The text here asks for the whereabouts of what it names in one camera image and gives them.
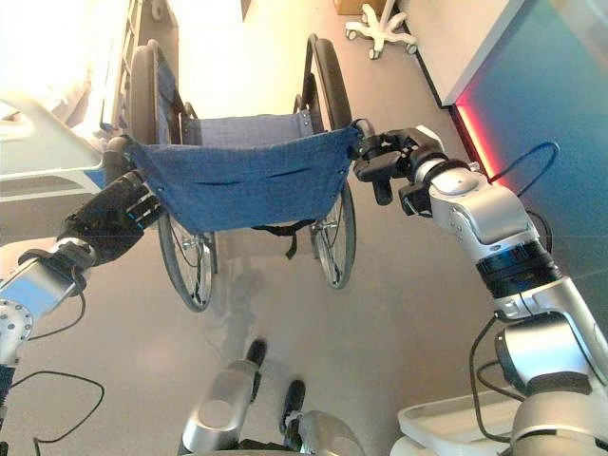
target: blue panel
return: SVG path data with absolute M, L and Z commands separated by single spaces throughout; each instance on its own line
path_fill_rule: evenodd
M 91 179 L 100 188 L 105 187 L 105 170 L 104 169 L 86 169 L 86 176 Z
M 562 153 L 523 196 L 548 218 L 554 256 L 586 292 L 608 330 L 608 7 L 606 2 L 525 2 L 457 105 L 480 121 L 498 167 L 544 141 Z M 548 156 L 514 170 L 517 190 Z

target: wall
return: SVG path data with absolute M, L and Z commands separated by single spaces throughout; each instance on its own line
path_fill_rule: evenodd
M 452 105 L 523 0 L 401 0 L 443 105 Z
M 548 218 L 556 260 L 575 279 L 606 333 L 606 2 L 526 2 L 457 106 L 469 117 L 495 171 L 538 143 L 560 144 L 555 165 L 523 200 Z M 539 154 L 505 183 L 521 188 L 546 159 Z

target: wheelchair frame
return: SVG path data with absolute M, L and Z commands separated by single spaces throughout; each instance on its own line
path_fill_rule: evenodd
M 333 44 L 329 40 L 318 39 L 314 34 L 307 42 L 302 94 L 295 97 L 294 113 L 308 109 L 314 134 L 325 131 L 316 78 L 312 73 L 313 60 L 331 129 L 348 126 L 352 123 L 351 108 Z M 176 88 L 171 108 L 165 112 L 168 138 L 159 137 L 158 113 L 161 107 L 156 68 L 163 61 L 162 50 L 154 40 L 145 47 L 138 47 L 133 54 L 130 128 L 132 136 L 141 143 L 183 143 L 184 125 L 181 120 L 184 117 L 197 118 L 193 107 L 181 100 Z M 219 270 L 215 233 L 188 233 L 168 213 L 159 219 L 158 227 L 162 259 L 171 283 L 191 311 L 204 311 L 211 300 L 213 274 Z M 328 283 L 335 289 L 344 288 L 351 275 L 356 245 L 354 207 L 347 181 L 330 213 L 310 225 L 310 235 L 314 257 L 320 260 Z

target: red light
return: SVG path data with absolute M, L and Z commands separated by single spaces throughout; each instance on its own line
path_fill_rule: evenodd
M 494 165 L 493 160 L 490 158 L 487 152 L 487 140 L 484 138 L 483 129 L 480 127 L 480 123 L 474 121 L 474 117 L 468 112 L 468 109 L 463 105 L 456 105 L 458 113 L 465 124 L 466 131 L 470 137 L 477 155 L 479 155 L 482 164 L 484 165 L 485 171 L 491 178 L 497 174 L 497 166 Z

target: wheelchair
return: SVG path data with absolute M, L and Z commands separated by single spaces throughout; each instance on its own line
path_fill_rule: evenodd
M 346 177 L 361 136 L 351 126 L 330 41 L 310 36 L 292 114 L 201 120 L 181 100 L 162 50 L 150 40 L 133 55 L 129 112 L 135 142 L 124 153 L 166 209 L 158 223 L 162 258 L 191 311 L 202 312 L 210 302 L 221 230 L 247 227 L 291 237 L 291 259 L 295 233 L 307 227 L 329 285 L 346 286 L 356 244 Z

